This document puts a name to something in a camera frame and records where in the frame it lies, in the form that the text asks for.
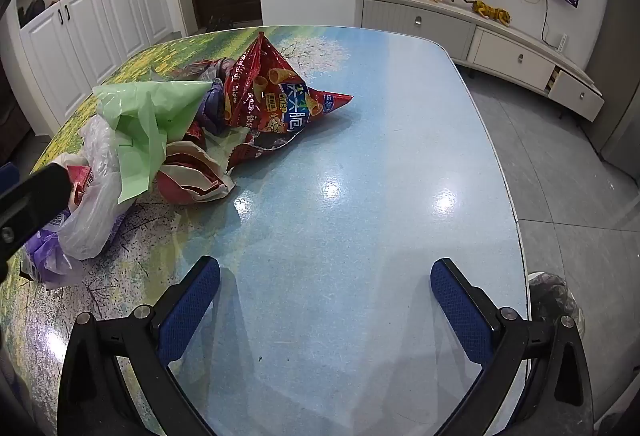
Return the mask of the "white tv cabinet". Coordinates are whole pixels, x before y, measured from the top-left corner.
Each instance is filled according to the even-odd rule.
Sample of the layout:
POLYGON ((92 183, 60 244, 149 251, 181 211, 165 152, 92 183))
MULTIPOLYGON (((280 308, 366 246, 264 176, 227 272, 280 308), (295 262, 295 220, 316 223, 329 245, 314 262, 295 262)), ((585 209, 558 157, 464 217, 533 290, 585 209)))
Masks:
POLYGON ((458 65, 520 85, 592 122, 604 99, 585 71, 527 34, 427 0, 356 0, 355 25, 439 44, 458 65))

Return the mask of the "purple plastic bag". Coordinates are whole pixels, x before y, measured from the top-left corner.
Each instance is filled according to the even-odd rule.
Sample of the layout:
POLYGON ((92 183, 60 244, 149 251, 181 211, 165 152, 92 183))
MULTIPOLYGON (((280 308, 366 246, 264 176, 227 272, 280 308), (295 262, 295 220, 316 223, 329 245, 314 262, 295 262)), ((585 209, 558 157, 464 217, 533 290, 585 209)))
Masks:
POLYGON ((58 242, 58 231, 70 215, 70 210, 64 209, 25 243, 26 256, 20 267, 22 277, 42 283, 49 290, 81 282, 86 274, 86 265, 94 257, 77 260, 63 252, 58 242))

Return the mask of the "colourful crumpled snack wrapper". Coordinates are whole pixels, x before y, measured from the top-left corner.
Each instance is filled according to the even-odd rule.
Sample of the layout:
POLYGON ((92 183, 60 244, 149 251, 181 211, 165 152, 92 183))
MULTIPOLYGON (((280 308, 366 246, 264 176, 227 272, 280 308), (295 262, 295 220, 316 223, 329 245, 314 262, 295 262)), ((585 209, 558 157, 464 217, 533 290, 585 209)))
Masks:
POLYGON ((208 133, 219 135, 226 127, 224 122, 224 83, 230 76, 235 59, 220 57, 202 59, 172 71, 175 80, 208 82, 210 88, 201 100, 195 120, 208 133))

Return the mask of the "clear white plastic bag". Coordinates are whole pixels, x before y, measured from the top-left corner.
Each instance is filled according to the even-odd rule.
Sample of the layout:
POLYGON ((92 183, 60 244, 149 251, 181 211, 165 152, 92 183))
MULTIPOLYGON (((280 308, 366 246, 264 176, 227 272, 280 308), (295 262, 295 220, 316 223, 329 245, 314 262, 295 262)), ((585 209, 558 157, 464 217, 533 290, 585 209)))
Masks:
POLYGON ((73 165, 91 170, 89 182, 78 205, 58 230, 58 242, 66 256, 85 261, 98 256, 109 245, 130 207, 119 203, 122 191, 114 130, 94 115, 79 130, 82 138, 77 153, 63 152, 55 163, 70 170, 73 165))

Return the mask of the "red snack chip bag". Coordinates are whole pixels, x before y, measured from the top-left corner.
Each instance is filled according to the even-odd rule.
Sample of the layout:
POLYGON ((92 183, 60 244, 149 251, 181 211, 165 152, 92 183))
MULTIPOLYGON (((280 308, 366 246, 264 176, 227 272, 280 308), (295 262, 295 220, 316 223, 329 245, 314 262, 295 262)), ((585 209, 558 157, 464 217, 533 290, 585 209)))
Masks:
POLYGON ((290 144, 307 125, 351 100, 308 86, 265 34, 258 33, 224 83, 224 123, 244 132, 227 169, 290 144))

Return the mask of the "white power strip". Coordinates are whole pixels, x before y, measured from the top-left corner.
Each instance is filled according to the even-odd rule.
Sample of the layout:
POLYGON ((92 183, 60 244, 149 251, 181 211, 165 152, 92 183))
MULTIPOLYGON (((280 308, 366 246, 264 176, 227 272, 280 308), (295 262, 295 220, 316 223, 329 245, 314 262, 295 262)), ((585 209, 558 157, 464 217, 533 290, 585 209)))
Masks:
POLYGON ((564 52, 564 48, 567 45, 567 41, 568 41, 568 35, 566 33, 563 33, 562 36, 560 37, 558 46, 556 47, 556 50, 559 53, 563 53, 564 52))

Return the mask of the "black handbag on shelf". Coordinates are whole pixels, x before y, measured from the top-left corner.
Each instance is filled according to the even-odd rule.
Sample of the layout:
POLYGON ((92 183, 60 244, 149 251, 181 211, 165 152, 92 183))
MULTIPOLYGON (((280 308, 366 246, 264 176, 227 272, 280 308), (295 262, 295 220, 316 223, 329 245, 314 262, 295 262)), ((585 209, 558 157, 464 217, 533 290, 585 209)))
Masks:
POLYGON ((32 0, 27 7, 27 10, 22 14, 22 26, 28 24, 31 20, 40 15, 47 8, 44 0, 32 0))

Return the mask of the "white trash bin black liner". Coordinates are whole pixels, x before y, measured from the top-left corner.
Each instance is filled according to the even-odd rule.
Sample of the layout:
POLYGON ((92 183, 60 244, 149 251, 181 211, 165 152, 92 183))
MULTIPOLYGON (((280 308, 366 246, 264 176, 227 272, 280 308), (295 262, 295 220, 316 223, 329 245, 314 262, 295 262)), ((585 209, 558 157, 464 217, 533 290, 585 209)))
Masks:
POLYGON ((585 335, 584 311, 561 276, 534 271, 527 276, 527 280, 533 320, 555 321, 568 316, 574 320, 579 335, 585 335))

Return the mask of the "red white paper package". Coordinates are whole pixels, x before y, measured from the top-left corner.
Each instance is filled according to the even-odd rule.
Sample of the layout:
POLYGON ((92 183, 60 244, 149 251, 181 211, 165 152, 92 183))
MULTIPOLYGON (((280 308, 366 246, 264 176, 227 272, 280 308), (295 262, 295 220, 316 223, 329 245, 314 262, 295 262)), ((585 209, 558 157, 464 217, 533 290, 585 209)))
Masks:
POLYGON ((166 146, 166 158, 155 182, 168 203, 180 205, 224 199, 234 188, 231 176, 192 141, 174 141, 166 146))

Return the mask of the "grey refrigerator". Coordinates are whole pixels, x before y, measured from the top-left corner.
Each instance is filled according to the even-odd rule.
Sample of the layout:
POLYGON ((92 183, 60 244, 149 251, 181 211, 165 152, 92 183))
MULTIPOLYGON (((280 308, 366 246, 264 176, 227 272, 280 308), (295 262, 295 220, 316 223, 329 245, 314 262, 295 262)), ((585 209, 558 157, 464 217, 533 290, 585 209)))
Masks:
POLYGON ((639 0, 608 0, 587 74, 604 104, 584 124, 604 161, 639 178, 639 0))

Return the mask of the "white shoe cabinet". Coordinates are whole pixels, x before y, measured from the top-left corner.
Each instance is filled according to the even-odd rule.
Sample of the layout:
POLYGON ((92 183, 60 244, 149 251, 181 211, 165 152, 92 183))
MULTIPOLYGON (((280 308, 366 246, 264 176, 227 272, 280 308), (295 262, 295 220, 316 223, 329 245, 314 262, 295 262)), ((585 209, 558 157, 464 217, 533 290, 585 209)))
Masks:
POLYGON ((25 26, 32 0, 13 0, 8 27, 51 129, 60 127, 126 60, 186 34, 179 0, 44 0, 25 26))

